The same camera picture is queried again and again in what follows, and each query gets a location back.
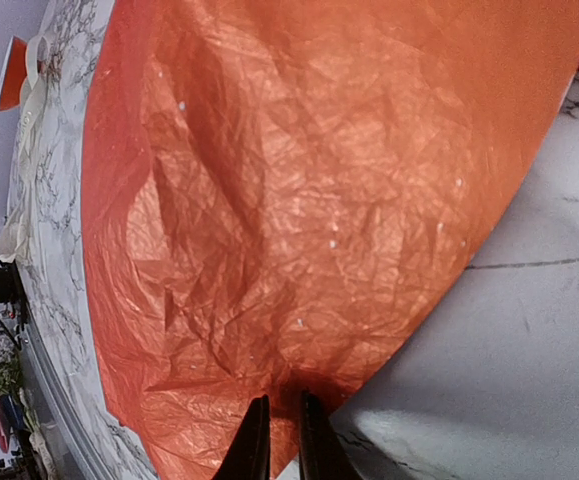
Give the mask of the cream ribbon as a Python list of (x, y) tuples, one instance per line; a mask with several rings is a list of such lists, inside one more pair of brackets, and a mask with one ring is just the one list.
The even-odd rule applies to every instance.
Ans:
[(40, 157), (32, 152), (47, 102), (47, 67), (55, 36), (40, 33), (27, 41), (25, 79), (20, 92), (20, 121), (16, 140), (15, 165), (18, 168), (21, 196), (7, 214), (0, 233), (0, 262), (27, 263), (29, 243), (36, 219), (36, 179)]

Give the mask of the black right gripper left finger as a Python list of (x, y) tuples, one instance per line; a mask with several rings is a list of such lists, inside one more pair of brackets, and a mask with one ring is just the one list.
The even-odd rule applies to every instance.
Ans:
[(270, 479), (270, 403), (254, 398), (213, 480)]

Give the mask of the brown orange wrapping paper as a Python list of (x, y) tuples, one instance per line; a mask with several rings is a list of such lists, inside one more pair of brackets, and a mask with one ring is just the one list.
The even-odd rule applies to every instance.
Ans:
[(158, 477), (214, 475), (251, 399), (271, 467), (430, 314), (579, 64), (579, 1), (119, 1), (84, 127), (108, 411)]

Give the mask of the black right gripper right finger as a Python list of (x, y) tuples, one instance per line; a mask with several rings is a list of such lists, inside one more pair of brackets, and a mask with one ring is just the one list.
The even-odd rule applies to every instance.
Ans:
[(305, 480), (361, 480), (322, 402), (307, 390), (300, 398), (299, 472)]

